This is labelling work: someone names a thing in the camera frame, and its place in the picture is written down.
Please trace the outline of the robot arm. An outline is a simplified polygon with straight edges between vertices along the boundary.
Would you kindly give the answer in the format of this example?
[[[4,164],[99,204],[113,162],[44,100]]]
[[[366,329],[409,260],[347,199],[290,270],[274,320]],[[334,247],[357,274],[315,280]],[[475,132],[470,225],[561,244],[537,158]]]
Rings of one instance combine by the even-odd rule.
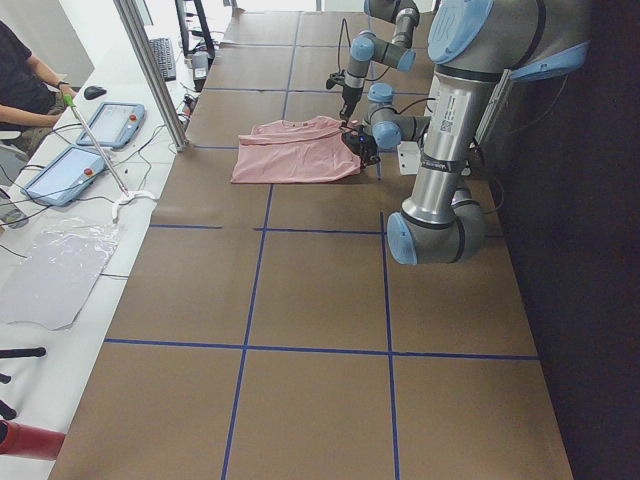
[[[428,55],[436,105],[430,116],[407,116],[393,105],[393,88],[368,84],[372,63],[411,69],[419,12],[411,1],[369,1],[365,12],[392,23],[390,40],[364,31],[350,47],[348,66],[332,74],[340,86],[343,143],[363,166],[380,150],[418,144],[412,194],[387,221],[394,259],[405,265],[455,263],[482,246],[486,224],[462,179],[466,155],[495,86],[503,75],[537,81],[580,68],[589,47],[588,1],[444,1],[431,23]]]
[[[349,61],[345,69],[339,69],[326,83],[342,87],[343,107],[339,117],[349,121],[359,103],[372,62],[399,71],[410,71],[416,53],[412,49],[414,30],[418,27],[420,13],[413,1],[365,1],[364,12],[370,17],[394,25],[390,41],[378,38],[371,31],[362,31],[351,43]]]

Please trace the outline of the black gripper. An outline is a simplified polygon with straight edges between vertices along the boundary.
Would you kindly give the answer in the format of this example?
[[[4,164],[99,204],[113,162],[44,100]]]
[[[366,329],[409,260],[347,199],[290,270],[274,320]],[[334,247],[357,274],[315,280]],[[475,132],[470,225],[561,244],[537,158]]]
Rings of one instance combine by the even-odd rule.
[[[378,146],[372,135],[370,135],[363,125],[340,127],[341,140],[343,144],[360,158],[362,168],[377,165],[381,162],[378,155]]]
[[[348,122],[353,115],[354,107],[361,99],[361,88],[344,85],[342,87],[342,99],[344,105],[339,112],[339,116],[343,122]]]

